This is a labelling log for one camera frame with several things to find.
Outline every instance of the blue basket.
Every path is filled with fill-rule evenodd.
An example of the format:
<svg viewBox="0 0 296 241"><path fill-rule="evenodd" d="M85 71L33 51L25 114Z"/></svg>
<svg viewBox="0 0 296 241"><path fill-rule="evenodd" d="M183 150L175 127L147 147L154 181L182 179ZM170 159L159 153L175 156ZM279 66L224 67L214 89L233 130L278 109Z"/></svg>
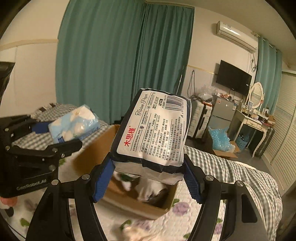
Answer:
<svg viewBox="0 0 296 241"><path fill-rule="evenodd" d="M237 144L238 148L241 151L244 150L244 148L248 144L248 142L247 141L243 141L240 136L237 137L237 139L235 140L235 143Z"/></svg>

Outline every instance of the blue floral tissue pack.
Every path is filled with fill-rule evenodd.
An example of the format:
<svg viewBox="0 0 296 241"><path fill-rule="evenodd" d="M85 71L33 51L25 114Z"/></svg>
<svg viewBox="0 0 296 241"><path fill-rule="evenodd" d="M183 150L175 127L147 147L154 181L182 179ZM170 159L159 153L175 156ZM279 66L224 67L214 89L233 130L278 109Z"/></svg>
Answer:
<svg viewBox="0 0 296 241"><path fill-rule="evenodd" d="M98 117L87 105L72 110L48 125L53 142L84 139L100 128Z"/></svg>

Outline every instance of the green curtain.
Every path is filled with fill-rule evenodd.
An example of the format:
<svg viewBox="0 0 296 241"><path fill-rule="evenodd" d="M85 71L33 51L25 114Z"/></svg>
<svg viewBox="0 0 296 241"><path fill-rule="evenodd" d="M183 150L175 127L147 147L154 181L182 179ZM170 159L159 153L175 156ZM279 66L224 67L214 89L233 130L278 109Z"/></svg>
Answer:
<svg viewBox="0 0 296 241"><path fill-rule="evenodd" d="M262 108L269 107L273 114L279 96L282 71L282 53L275 47L269 46L269 41L259 38L258 70L255 82L263 87L264 102Z"/></svg>
<svg viewBox="0 0 296 241"><path fill-rule="evenodd" d="M60 31L56 93L114 123L131 101L142 0L70 0Z"/></svg>
<svg viewBox="0 0 296 241"><path fill-rule="evenodd" d="M185 74L188 62L193 19L194 8L146 5L137 50L132 98L140 88L176 93L181 74Z"/></svg>

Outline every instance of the air conditioner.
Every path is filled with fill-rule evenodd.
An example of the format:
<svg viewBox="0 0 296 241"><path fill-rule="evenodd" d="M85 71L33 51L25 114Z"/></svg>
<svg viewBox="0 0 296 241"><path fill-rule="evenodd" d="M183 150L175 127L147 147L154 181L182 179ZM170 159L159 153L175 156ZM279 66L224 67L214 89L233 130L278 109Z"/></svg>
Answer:
<svg viewBox="0 0 296 241"><path fill-rule="evenodd" d="M217 23L217 35L229 40L232 43L244 48L250 53L256 52L258 49L258 41L246 35L245 33L231 27L228 24L219 21Z"/></svg>

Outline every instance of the bed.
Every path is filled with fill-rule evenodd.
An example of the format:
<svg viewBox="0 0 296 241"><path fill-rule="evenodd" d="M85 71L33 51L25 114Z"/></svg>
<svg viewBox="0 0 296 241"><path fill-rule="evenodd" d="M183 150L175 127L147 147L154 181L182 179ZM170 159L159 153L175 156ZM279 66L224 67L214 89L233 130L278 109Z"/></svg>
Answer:
<svg viewBox="0 0 296 241"><path fill-rule="evenodd" d="M41 121L52 121L75 108L75 106L69 104L55 104L54 107L49 105L34 112L32 117ZM101 128L98 131L83 140L83 147L80 151L60 161L59 179L61 182L78 178L72 168L71 161L94 139L110 128L110 125L103 121L100 121L100 124ZM42 150L52 144L52 140L49 133L30 133L15 141L14 144L22 148ZM236 180L243 181L263 219L269 240L275 240L277 226L281 219L282 202L277 183L269 174L188 146L185 146L185 153L188 154L195 165L203 169L206 175L213 175L219 181L226 183L233 183ZM41 189L19 196L17 205L14 207L14 215L10 218L6 217L7 223L20 240L25 240L28 225L43 193L44 189ZM83 239L79 229L74 200L69 200L69 203L74 236L76 241L80 241ZM149 233L158 234L163 240L180 241L188 238L200 206L190 197L185 182L180 181L171 210L157 220L143 220L143 218L112 206L104 200L95 204L95 209L108 240L122 240L119 227L129 220L127 223L132 226L138 226ZM213 241L220 238L224 213L225 203L221 201L217 224L212 237Z"/></svg>

